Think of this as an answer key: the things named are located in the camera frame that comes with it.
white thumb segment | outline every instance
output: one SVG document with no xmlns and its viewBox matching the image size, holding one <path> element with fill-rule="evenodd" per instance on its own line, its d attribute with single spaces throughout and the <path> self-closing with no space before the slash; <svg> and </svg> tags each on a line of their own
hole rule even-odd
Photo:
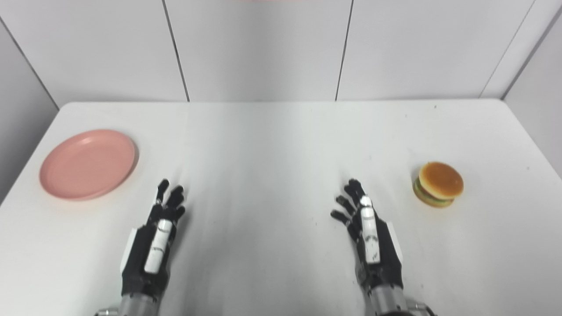
<svg viewBox="0 0 562 316">
<path fill-rule="evenodd" d="M 363 226 L 362 237 L 365 241 L 365 259 L 367 263 L 379 263 L 379 235 L 377 232 L 377 221 L 375 210 L 372 207 L 361 209 L 361 223 Z"/>
<path fill-rule="evenodd" d="M 147 273 L 156 274 L 160 270 L 172 226 L 172 222 L 166 219 L 161 219 L 158 222 L 158 228 L 156 229 L 156 234 L 150 245 L 146 263 L 144 264 L 144 271 Z"/>
</svg>

gray metal forearm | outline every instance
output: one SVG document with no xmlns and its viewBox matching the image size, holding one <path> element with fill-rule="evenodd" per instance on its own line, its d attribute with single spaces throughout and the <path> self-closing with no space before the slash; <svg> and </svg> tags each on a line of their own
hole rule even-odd
<svg viewBox="0 0 562 316">
<path fill-rule="evenodd" d="M 158 304 L 143 294 L 124 295 L 121 298 L 118 316 L 156 316 Z"/>
<path fill-rule="evenodd" d="M 370 290 L 369 297 L 375 311 L 375 316 L 383 316 L 389 314 L 411 315 L 408 312 L 406 297 L 402 292 L 402 288 L 399 286 L 377 286 Z"/>
</svg>

black fingertip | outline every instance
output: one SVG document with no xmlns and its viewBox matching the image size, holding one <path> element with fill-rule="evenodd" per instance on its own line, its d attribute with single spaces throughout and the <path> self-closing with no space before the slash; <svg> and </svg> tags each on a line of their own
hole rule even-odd
<svg viewBox="0 0 562 316">
<path fill-rule="evenodd" d="M 166 203 L 166 207 L 171 209 L 175 209 L 183 202 L 183 187 L 177 186 L 175 187 L 172 192 L 170 193 L 170 197 L 168 198 L 168 202 Z"/>
<path fill-rule="evenodd" d="M 363 186 L 361 185 L 361 182 L 359 182 L 357 179 L 350 179 L 349 184 L 356 192 L 356 194 L 359 195 L 359 197 L 365 195 L 365 191 L 363 191 Z"/>
<path fill-rule="evenodd" d="M 336 197 L 336 202 L 343 206 L 343 208 L 346 209 L 350 216 L 353 216 L 353 214 L 355 213 L 355 208 L 343 195 Z"/>
<path fill-rule="evenodd" d="M 166 192 L 169 185 L 170 182 L 167 179 L 162 180 L 162 182 L 160 182 L 160 184 L 158 185 L 158 192 L 156 193 L 156 199 L 159 202 L 162 203 L 162 200 L 164 199 L 164 192 Z"/>
<path fill-rule="evenodd" d="M 176 222 L 185 214 L 185 207 L 180 206 L 176 211 Z"/>
<path fill-rule="evenodd" d="M 333 217 L 336 220 L 339 220 L 340 222 L 342 222 L 344 225 L 347 224 L 347 222 L 349 221 L 349 219 L 347 218 L 347 216 L 345 216 L 344 213 L 337 211 L 337 210 L 333 210 L 330 213 L 330 216 Z"/>
<path fill-rule="evenodd" d="M 344 186 L 343 190 L 346 191 L 346 193 L 351 197 L 351 199 L 353 200 L 353 204 L 357 205 L 359 203 L 360 197 L 357 195 L 357 192 L 350 185 Z"/>
</svg>

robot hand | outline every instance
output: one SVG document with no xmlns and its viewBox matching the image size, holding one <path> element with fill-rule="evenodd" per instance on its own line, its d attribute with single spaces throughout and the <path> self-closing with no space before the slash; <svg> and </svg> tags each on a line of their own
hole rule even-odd
<svg viewBox="0 0 562 316">
<path fill-rule="evenodd" d="M 174 242 L 178 220 L 185 213 L 183 187 L 177 186 L 163 204 L 170 183 L 164 179 L 158 186 L 156 202 L 148 220 L 129 236 L 121 270 L 123 287 L 118 310 L 103 309 L 96 315 L 155 316 L 169 280 L 167 262 Z"/>
<path fill-rule="evenodd" d="M 418 310 L 434 316 L 425 304 L 406 300 L 402 291 L 402 263 L 391 231 L 377 215 L 361 183 L 351 179 L 343 189 L 353 204 L 340 195 L 336 202 L 343 206 L 347 215 L 337 210 L 332 210 L 330 215 L 347 227 L 356 245 L 357 280 L 370 298 L 374 315 L 412 316 L 411 312 Z"/>
</svg>

black robotic finger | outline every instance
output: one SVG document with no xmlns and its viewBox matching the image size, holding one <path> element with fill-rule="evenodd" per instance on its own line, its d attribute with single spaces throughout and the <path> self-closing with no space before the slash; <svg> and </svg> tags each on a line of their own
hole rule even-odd
<svg viewBox="0 0 562 316">
<path fill-rule="evenodd" d="M 349 186 L 353 188 L 353 190 L 357 193 L 359 198 L 365 195 L 365 191 L 363 191 L 363 186 L 361 186 L 361 182 L 357 181 L 356 179 L 350 179 Z"/>
<path fill-rule="evenodd" d="M 332 212 L 330 213 L 330 216 L 333 217 L 336 220 L 339 220 L 345 226 L 348 226 L 349 223 L 350 223 L 350 219 L 344 213 L 342 213 L 338 210 L 332 210 Z"/>
<path fill-rule="evenodd" d="M 351 203 L 343 195 L 336 197 L 336 202 L 343 206 L 343 208 L 346 209 L 347 213 L 350 216 L 355 215 L 355 207 L 353 207 L 353 205 L 351 205 Z"/>
<path fill-rule="evenodd" d="M 180 206 L 176 211 L 175 222 L 177 222 L 183 214 L 185 214 L 185 207 Z"/>
<path fill-rule="evenodd" d="M 158 192 L 156 193 L 156 204 L 162 204 L 164 200 L 164 192 L 168 189 L 170 182 L 167 179 L 162 180 L 158 185 Z"/>
<path fill-rule="evenodd" d="M 184 200 L 183 197 L 183 187 L 177 186 L 170 193 L 166 207 L 170 209 L 176 209 Z"/>
<path fill-rule="evenodd" d="M 347 195 L 351 197 L 351 199 L 353 200 L 353 204 L 359 204 L 359 199 L 361 197 L 357 195 L 357 192 L 354 188 L 352 188 L 349 184 L 346 184 L 345 186 L 343 186 L 343 190 L 346 191 Z"/>
<path fill-rule="evenodd" d="M 355 228 L 353 222 L 344 213 L 337 210 L 332 210 L 330 215 L 334 219 L 342 222 L 347 227 L 347 231 L 354 242 L 357 242 L 359 240 L 359 238 L 361 237 L 360 231 Z"/>
</svg>

